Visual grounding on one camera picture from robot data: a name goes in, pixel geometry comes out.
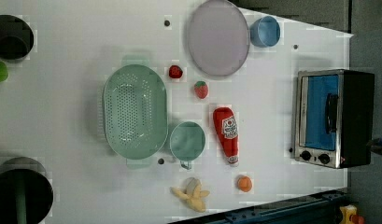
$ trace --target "oven handle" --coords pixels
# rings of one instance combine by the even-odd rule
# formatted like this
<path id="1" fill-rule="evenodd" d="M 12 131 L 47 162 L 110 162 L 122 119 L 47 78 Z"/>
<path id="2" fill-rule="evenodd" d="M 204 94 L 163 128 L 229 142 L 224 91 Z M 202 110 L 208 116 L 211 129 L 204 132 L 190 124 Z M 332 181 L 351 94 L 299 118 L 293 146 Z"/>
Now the oven handle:
<path id="1" fill-rule="evenodd" d="M 329 93 L 325 102 L 325 132 L 336 133 L 338 95 Z"/>

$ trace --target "oven knob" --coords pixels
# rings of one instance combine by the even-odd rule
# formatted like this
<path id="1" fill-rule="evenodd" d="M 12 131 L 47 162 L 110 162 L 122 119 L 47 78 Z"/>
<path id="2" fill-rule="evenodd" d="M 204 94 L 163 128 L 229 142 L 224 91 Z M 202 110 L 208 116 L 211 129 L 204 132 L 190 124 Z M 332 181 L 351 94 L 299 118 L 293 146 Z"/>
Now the oven knob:
<path id="1" fill-rule="evenodd" d="M 302 159 L 304 159 L 305 161 L 309 161 L 310 158 L 312 157 L 312 154 L 310 154 L 310 152 L 308 152 L 308 151 L 303 151 L 303 152 L 301 153 L 301 157 L 302 157 Z"/>
<path id="2" fill-rule="evenodd" d="M 321 161 L 322 164 L 328 164 L 330 162 L 330 156 L 327 154 L 322 154 L 321 156 L 318 157 L 318 159 Z"/>

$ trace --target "strawberry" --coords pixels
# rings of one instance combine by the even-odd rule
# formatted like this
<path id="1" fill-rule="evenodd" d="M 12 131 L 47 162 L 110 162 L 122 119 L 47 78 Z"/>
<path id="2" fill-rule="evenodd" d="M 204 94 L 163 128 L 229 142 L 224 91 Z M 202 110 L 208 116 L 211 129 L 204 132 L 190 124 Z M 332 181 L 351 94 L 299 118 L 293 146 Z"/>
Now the strawberry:
<path id="1" fill-rule="evenodd" d="M 177 65 L 173 65 L 170 67 L 170 69 L 168 71 L 168 76 L 170 78 L 181 78 L 182 77 L 182 69 Z"/>
<path id="2" fill-rule="evenodd" d="M 196 82 L 196 84 L 194 84 L 194 92 L 200 99 L 205 99 L 208 95 L 207 84 L 205 84 L 203 81 Z"/>

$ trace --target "oven window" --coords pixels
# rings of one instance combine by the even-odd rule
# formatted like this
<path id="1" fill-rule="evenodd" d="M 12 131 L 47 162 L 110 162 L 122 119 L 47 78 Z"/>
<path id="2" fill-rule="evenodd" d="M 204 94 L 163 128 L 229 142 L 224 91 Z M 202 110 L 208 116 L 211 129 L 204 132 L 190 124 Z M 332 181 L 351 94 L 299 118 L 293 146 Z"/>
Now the oven window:
<path id="1" fill-rule="evenodd" d="M 325 107 L 338 94 L 338 75 L 308 78 L 305 146 L 334 151 L 336 133 L 327 133 Z"/>

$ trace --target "bottle label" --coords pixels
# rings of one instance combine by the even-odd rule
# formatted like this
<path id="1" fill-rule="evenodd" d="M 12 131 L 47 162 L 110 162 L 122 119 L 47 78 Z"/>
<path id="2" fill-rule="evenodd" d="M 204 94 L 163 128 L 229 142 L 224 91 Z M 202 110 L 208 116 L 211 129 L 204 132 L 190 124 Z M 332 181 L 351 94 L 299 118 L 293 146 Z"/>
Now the bottle label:
<path id="1" fill-rule="evenodd" d="M 234 139 L 237 137 L 237 124 L 234 116 L 230 116 L 222 121 L 222 134 L 226 139 Z"/>

